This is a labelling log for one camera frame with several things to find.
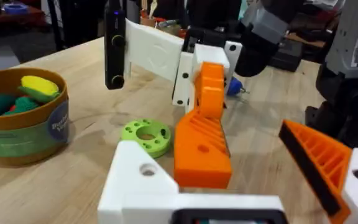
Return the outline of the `white orange left gripper right finger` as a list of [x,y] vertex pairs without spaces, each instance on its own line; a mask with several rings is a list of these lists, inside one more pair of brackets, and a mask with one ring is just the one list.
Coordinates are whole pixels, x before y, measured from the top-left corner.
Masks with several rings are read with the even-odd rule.
[[324,209],[325,223],[358,223],[358,147],[287,119],[278,136]]

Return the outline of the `bare white left gripper left finger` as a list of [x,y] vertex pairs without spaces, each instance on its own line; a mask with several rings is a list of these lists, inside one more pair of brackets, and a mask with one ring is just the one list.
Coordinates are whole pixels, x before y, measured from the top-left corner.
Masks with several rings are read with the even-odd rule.
[[98,223],[169,223],[172,211],[154,207],[178,184],[135,141],[120,141],[98,205]]

